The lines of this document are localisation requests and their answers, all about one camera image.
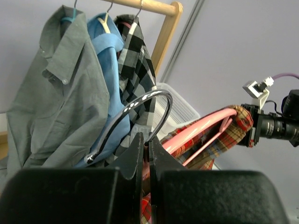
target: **pink hanger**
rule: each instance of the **pink hanger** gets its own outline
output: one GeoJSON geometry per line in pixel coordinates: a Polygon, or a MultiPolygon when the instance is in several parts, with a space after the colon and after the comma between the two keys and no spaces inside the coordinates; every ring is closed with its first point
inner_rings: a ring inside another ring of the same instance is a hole
{"type": "MultiPolygon", "coordinates": [[[[183,166],[186,166],[192,159],[194,159],[199,153],[201,153],[206,147],[208,147],[216,138],[218,138],[232,123],[233,119],[231,116],[237,115],[237,111],[230,108],[225,108],[220,111],[216,111],[207,115],[186,128],[179,134],[175,135],[173,138],[168,140],[163,144],[163,148],[169,153],[173,154],[176,150],[182,147],[186,142],[193,139],[195,136],[209,128],[210,126],[216,124],[217,122],[222,121],[222,124],[219,128],[219,132],[213,136],[208,142],[206,142],[197,152],[195,152],[190,158],[188,158],[183,166]]],[[[150,171],[149,164],[144,164],[143,174],[146,175],[150,171]]]]}

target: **hanger hook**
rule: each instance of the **hanger hook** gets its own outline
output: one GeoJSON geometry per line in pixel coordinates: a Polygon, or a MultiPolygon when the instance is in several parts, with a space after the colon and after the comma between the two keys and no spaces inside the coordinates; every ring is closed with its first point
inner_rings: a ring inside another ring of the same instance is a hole
{"type": "Polygon", "coordinates": [[[144,145],[148,146],[149,142],[153,140],[153,138],[157,135],[157,133],[160,131],[160,129],[162,128],[162,126],[164,125],[164,123],[166,122],[168,116],[170,115],[171,112],[171,108],[172,108],[172,96],[171,94],[167,91],[167,90],[152,90],[150,92],[147,92],[145,94],[143,94],[142,96],[136,98],[135,100],[133,100],[132,102],[130,102],[127,106],[125,106],[116,116],[115,118],[111,121],[111,123],[109,124],[109,126],[105,129],[105,131],[103,132],[103,135],[101,136],[99,143],[97,145],[97,150],[86,155],[84,157],[84,162],[86,164],[91,164],[93,163],[93,161],[97,158],[97,156],[103,151],[104,146],[109,138],[109,136],[111,135],[112,131],[115,129],[115,127],[119,124],[119,122],[129,114],[129,112],[139,106],[141,106],[142,104],[144,104],[144,102],[148,101],[149,99],[152,99],[154,97],[157,96],[165,96],[167,98],[167,105],[165,108],[165,112],[160,120],[160,122],[158,123],[158,125],[156,126],[155,130],[149,134],[149,137],[147,138],[147,140],[145,141],[144,145]]]}
{"type": "Polygon", "coordinates": [[[109,9],[107,10],[107,13],[109,13],[110,9],[112,8],[113,2],[114,2],[114,0],[111,2],[111,5],[110,5],[109,9]]]}
{"type": "Polygon", "coordinates": [[[76,5],[77,5],[77,1],[78,1],[78,0],[75,0],[74,8],[76,8],[76,5]]]}
{"type": "Polygon", "coordinates": [[[139,12],[138,12],[138,13],[136,14],[136,16],[135,16],[135,19],[138,17],[139,13],[141,12],[142,7],[143,7],[143,0],[141,0],[141,7],[140,7],[140,9],[139,9],[139,12]]]}

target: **shirt pocket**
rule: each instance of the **shirt pocket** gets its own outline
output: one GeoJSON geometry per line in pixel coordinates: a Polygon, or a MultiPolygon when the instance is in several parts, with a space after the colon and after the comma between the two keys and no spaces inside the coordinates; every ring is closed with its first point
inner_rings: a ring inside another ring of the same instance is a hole
{"type": "Polygon", "coordinates": [[[32,128],[31,153],[48,158],[67,138],[70,126],[53,118],[36,119],[32,128]]]}

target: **yellow hanger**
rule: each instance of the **yellow hanger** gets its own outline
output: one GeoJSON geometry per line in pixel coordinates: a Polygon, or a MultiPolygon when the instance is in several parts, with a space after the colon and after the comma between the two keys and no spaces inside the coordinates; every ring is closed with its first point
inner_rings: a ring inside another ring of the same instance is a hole
{"type": "Polygon", "coordinates": [[[111,5],[109,7],[109,9],[107,10],[106,12],[106,15],[105,15],[105,20],[103,20],[102,18],[98,18],[98,21],[102,24],[103,28],[104,28],[104,31],[105,33],[107,34],[110,34],[110,29],[108,27],[108,24],[107,24],[107,20],[108,20],[108,13],[109,13],[109,10],[112,8],[112,5],[113,5],[113,1],[111,2],[111,5]]]}

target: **clothing rack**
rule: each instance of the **clothing rack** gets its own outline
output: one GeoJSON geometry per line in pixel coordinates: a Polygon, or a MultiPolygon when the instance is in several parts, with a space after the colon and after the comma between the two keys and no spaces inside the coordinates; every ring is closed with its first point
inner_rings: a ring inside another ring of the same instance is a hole
{"type": "MultiPolygon", "coordinates": [[[[129,6],[133,8],[141,8],[142,0],[103,0],[113,2],[115,4],[129,6]]],[[[142,10],[153,13],[166,15],[162,25],[159,37],[157,39],[151,60],[153,62],[156,75],[158,74],[162,61],[165,57],[169,44],[172,40],[174,31],[178,25],[178,21],[183,12],[183,6],[180,2],[174,1],[170,5],[155,1],[143,0],[142,10]]]]}

